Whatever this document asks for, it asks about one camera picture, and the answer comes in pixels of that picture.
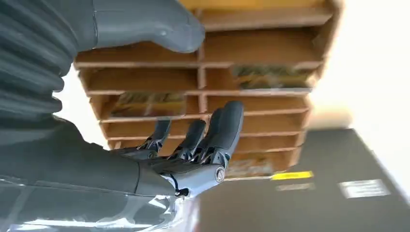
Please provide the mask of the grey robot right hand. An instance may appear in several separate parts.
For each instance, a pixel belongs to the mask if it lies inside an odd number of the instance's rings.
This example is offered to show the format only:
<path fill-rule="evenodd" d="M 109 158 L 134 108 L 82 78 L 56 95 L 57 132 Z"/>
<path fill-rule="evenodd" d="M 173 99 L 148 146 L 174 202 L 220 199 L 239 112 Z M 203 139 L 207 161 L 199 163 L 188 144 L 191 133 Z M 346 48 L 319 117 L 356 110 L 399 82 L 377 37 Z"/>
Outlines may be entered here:
<path fill-rule="evenodd" d="M 168 157 L 159 121 L 140 146 L 85 141 L 55 92 L 80 52 L 153 42 L 179 53 L 205 38 L 176 0 L 3 0 L 0 3 L 0 229 L 150 232 L 176 227 L 185 198 L 220 184 L 237 146 L 243 104 L 192 124 Z"/>

